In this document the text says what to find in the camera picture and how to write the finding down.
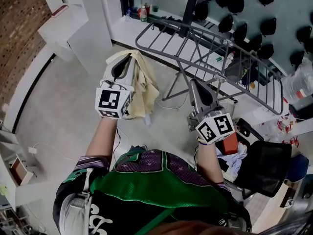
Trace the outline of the black mesh office chair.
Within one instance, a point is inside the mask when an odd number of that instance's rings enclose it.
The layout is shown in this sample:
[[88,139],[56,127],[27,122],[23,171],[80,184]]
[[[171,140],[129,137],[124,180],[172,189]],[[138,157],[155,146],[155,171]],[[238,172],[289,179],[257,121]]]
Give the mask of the black mesh office chair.
[[288,143],[264,141],[264,138],[242,118],[234,120],[238,142],[247,146],[235,180],[224,172],[227,184],[242,193],[244,200],[259,193],[274,197],[283,184],[291,160],[292,146]]

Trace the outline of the grey metal drying rack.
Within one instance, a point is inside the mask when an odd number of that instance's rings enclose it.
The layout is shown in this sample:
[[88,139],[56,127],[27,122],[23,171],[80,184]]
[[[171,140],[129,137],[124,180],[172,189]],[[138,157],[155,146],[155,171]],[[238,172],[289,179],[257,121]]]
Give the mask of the grey metal drying rack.
[[[275,115],[284,111],[281,79],[256,52],[248,52],[233,41],[207,29],[160,19],[148,24],[136,37],[138,49],[165,58],[178,68],[186,83],[197,79],[207,84],[219,101],[242,98],[264,107]],[[232,63],[224,69],[229,53]],[[249,84],[254,82],[255,89]]]

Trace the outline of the white side cabinet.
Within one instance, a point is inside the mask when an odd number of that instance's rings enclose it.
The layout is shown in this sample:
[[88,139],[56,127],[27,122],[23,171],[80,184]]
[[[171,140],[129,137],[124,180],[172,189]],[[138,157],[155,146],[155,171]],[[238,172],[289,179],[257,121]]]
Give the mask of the white side cabinet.
[[44,170],[16,134],[0,130],[0,194],[13,210],[41,199],[48,181]]

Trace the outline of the black window frame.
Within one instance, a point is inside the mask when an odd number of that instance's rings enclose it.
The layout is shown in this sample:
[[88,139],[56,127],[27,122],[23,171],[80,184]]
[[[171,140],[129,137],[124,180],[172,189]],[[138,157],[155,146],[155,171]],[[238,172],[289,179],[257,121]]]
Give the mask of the black window frame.
[[[191,24],[193,21],[203,22],[208,15],[208,4],[212,0],[120,0],[122,15],[126,19],[128,8],[131,9],[131,19],[138,20],[138,9],[141,5],[148,3],[150,14],[145,24],[154,23],[159,19],[168,19],[184,24]],[[152,11],[152,6],[157,5],[159,10]]]

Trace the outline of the person's right forearm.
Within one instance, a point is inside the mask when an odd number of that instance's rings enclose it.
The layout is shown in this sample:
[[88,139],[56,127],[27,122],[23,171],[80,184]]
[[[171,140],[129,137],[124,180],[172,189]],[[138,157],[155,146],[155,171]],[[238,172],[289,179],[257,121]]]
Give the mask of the person's right forearm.
[[217,158],[215,144],[199,144],[197,151],[197,172],[208,182],[221,184],[224,182],[222,170]]

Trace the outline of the white plastic bottle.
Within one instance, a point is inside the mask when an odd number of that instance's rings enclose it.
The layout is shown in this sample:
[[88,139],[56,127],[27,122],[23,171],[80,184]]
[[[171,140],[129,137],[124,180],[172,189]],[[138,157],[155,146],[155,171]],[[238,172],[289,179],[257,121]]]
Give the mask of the white plastic bottle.
[[225,61],[225,64],[224,64],[224,69],[226,69],[232,63],[232,61],[234,59],[234,55],[235,55],[234,51],[232,51],[231,53],[228,54],[226,61]]

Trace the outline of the red book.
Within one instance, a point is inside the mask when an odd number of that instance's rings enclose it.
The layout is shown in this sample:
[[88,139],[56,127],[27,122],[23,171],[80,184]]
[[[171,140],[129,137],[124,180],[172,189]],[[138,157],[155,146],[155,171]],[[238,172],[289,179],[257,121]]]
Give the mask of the red book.
[[52,17],[52,18],[58,17],[58,16],[59,16],[60,14],[62,14],[65,10],[67,10],[67,8],[68,8],[68,5],[66,5],[66,4],[62,5],[62,6],[59,7],[55,12],[53,12],[53,13],[51,14],[51,17]]

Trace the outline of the blue chair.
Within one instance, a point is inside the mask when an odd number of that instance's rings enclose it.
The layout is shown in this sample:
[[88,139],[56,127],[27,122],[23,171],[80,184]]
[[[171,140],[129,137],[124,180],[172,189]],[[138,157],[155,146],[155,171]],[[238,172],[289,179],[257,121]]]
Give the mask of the blue chair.
[[309,159],[302,153],[297,154],[290,160],[290,166],[285,179],[291,183],[296,183],[305,178],[309,167]]

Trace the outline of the cream yellow clothes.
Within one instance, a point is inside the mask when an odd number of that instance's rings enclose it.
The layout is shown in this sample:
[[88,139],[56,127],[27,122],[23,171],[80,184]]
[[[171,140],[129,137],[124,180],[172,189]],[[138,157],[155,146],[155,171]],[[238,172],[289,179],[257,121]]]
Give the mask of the cream yellow clothes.
[[159,96],[159,88],[156,82],[154,69],[140,51],[135,49],[123,50],[113,54],[106,59],[106,64],[112,64],[123,54],[129,54],[135,59],[134,78],[132,81],[134,95],[127,108],[128,116],[126,119],[146,117],[146,115],[153,112],[155,100]]

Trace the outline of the white crumpled cloth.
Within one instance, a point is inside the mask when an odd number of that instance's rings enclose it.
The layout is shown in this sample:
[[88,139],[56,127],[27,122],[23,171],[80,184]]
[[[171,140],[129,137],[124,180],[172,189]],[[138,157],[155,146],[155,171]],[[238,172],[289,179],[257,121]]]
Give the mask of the white crumpled cloth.
[[242,160],[247,156],[247,146],[242,144],[241,142],[238,143],[238,152],[233,155],[223,155],[218,148],[216,148],[217,158],[221,158],[227,161],[229,165],[229,169],[226,174],[228,174],[232,180],[235,180],[238,176],[240,167],[242,165]]

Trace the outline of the cluster of red clips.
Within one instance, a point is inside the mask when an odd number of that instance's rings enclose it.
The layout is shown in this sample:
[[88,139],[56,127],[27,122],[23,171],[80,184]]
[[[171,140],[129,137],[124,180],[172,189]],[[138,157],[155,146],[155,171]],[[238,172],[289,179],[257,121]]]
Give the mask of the cluster of red clips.
[[292,130],[297,124],[297,119],[293,115],[280,116],[277,120],[278,134],[277,139],[280,143],[288,143],[299,147],[299,139],[297,135],[292,134]]

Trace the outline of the white shelf cabinet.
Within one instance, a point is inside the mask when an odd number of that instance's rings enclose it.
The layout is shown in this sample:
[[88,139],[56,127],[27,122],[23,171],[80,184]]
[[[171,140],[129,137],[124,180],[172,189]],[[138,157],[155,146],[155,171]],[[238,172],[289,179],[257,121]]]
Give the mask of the white shelf cabinet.
[[38,30],[47,45],[65,61],[76,56],[86,68],[105,63],[112,43],[102,0],[45,0],[51,13],[66,4],[67,10],[50,17]]

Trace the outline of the person's left forearm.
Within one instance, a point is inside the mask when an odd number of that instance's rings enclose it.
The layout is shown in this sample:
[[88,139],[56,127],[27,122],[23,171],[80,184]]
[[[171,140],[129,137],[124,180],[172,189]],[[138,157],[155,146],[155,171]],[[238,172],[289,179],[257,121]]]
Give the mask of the person's left forearm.
[[108,117],[102,118],[88,146],[86,156],[106,157],[110,162],[112,160],[116,131],[116,119],[111,119]]

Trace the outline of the pale wall board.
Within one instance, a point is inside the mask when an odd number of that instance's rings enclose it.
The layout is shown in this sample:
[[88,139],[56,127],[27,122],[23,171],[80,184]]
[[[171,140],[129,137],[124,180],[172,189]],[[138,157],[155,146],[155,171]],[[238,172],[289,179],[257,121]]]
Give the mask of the pale wall board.
[[262,45],[273,45],[274,53],[268,59],[282,74],[289,75],[295,67],[290,56],[304,51],[304,45],[296,37],[299,29],[311,26],[310,15],[313,12],[313,0],[274,0],[262,5],[259,0],[244,0],[243,11],[233,15],[232,31],[246,24],[247,33],[238,45],[247,49],[247,44],[261,34],[260,26],[266,21],[276,19],[276,31],[272,35],[262,37]]

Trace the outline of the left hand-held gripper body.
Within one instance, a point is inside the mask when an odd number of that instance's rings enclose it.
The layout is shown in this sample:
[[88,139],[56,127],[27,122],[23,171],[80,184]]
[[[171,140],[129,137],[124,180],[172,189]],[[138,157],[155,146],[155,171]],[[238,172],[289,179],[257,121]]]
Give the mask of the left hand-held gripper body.
[[102,118],[126,119],[133,94],[132,86],[102,79],[96,88],[95,110]]

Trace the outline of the red box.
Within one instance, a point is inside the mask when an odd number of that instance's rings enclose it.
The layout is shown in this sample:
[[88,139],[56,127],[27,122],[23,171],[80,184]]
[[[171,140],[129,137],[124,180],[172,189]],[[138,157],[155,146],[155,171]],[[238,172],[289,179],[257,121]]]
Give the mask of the red box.
[[233,155],[238,152],[238,139],[234,132],[222,141],[217,142],[217,148],[223,155]]

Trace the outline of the person's green purple jersey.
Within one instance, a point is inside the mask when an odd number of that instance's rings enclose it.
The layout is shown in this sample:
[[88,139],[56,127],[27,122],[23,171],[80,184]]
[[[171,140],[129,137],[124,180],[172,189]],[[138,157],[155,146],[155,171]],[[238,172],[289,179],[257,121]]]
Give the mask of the person's green purple jersey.
[[144,235],[177,221],[238,224],[251,231],[248,211],[228,186],[208,182],[174,154],[125,153],[109,165],[106,157],[83,156],[61,183],[53,206],[61,234]]

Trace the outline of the black phone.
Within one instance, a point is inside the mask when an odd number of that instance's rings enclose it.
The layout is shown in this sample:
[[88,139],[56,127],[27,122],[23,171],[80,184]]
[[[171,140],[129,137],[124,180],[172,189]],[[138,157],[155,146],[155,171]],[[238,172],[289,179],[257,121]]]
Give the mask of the black phone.
[[221,158],[218,158],[218,161],[219,161],[219,165],[220,165],[220,168],[223,172],[227,172],[227,170],[229,169],[229,165],[227,164],[227,161],[221,159]]

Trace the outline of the large clear water jug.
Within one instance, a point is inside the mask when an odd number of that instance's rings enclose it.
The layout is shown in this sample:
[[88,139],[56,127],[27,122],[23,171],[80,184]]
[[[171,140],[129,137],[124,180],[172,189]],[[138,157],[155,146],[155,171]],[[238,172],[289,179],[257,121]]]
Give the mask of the large clear water jug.
[[313,64],[304,57],[297,70],[282,78],[283,96],[289,104],[313,94]]

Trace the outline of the green label drink bottle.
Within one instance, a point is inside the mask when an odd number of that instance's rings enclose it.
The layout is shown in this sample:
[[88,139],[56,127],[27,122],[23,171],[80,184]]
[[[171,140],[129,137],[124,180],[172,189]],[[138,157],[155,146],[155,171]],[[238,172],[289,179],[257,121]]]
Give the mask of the green label drink bottle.
[[145,5],[141,5],[138,9],[138,16],[141,22],[147,22],[149,9]]

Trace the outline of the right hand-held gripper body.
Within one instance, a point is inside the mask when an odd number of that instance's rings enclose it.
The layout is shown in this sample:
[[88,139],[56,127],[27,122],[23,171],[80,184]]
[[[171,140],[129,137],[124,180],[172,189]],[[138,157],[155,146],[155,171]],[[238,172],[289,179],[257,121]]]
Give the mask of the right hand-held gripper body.
[[203,145],[210,145],[235,132],[230,114],[223,106],[218,106],[212,112],[191,112],[187,117],[189,131],[197,131],[197,140]]

